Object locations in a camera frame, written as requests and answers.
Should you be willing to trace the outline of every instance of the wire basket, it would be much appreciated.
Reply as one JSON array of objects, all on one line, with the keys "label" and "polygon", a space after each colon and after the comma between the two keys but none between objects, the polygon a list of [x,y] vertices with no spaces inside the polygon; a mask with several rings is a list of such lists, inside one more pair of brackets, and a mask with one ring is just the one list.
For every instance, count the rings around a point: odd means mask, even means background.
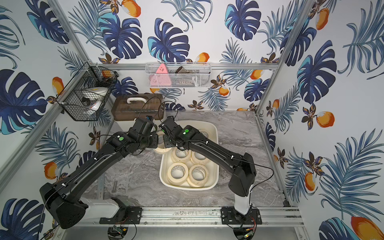
[{"label": "wire basket", "polygon": [[[168,73],[156,73],[165,64]],[[150,88],[208,88],[211,63],[147,63]]]},{"label": "wire basket", "polygon": [[118,74],[105,67],[89,66],[88,63],[83,65],[82,70],[86,71],[73,91],[58,103],[75,121],[97,121],[116,84]]}]

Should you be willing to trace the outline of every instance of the white wire basket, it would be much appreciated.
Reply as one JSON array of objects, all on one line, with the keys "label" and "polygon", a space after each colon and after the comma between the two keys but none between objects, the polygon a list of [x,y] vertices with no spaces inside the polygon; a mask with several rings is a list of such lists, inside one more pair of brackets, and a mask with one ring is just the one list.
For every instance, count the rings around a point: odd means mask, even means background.
[{"label": "white wire basket", "polygon": [[211,63],[164,63],[168,73],[156,73],[161,64],[146,64],[150,88],[210,87]]}]

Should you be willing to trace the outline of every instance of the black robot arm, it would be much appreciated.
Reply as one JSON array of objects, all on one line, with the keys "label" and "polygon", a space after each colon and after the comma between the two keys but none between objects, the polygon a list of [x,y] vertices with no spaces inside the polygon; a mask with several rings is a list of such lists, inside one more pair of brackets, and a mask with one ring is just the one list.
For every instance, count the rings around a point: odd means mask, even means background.
[{"label": "black robot arm", "polygon": [[91,159],[69,176],[55,184],[46,183],[40,188],[46,209],[61,228],[72,227],[84,216],[88,206],[79,199],[102,173],[138,149],[157,148],[158,135],[151,132],[153,126],[151,118],[137,118],[127,134],[113,134]]},{"label": "black robot arm", "polygon": [[242,156],[231,152],[206,138],[198,129],[190,125],[182,128],[174,121],[173,117],[168,117],[159,127],[166,134],[164,136],[166,148],[176,146],[180,150],[190,149],[204,155],[232,174],[228,183],[231,191],[241,197],[248,195],[249,188],[256,177],[256,169],[251,155],[245,153]]}]

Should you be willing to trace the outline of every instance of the brown plastic box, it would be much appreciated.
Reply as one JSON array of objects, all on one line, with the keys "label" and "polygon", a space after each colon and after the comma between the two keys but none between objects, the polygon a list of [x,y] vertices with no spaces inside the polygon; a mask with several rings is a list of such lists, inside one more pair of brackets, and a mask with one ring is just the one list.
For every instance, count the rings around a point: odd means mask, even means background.
[{"label": "brown plastic box", "polygon": [[[144,98],[147,100],[147,104],[144,105],[143,101],[132,101],[127,103],[128,98]],[[115,103],[112,108],[112,115],[115,121],[133,121],[139,115],[141,108],[143,107],[140,118],[145,118],[146,116],[152,116],[155,120],[163,119],[164,116],[164,104],[160,107],[163,100],[161,94],[129,94],[122,95],[116,98]]]}]

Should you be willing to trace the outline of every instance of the pink triangle object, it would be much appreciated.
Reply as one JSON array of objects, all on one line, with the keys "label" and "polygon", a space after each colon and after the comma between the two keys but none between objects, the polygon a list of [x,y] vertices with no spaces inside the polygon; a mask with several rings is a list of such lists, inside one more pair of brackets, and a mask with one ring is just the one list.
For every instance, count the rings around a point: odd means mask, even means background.
[{"label": "pink triangle object", "polygon": [[160,65],[160,67],[157,69],[156,74],[151,76],[151,87],[163,87],[163,86],[171,86],[172,82],[170,80],[170,77],[168,75],[167,67],[164,63]]}]

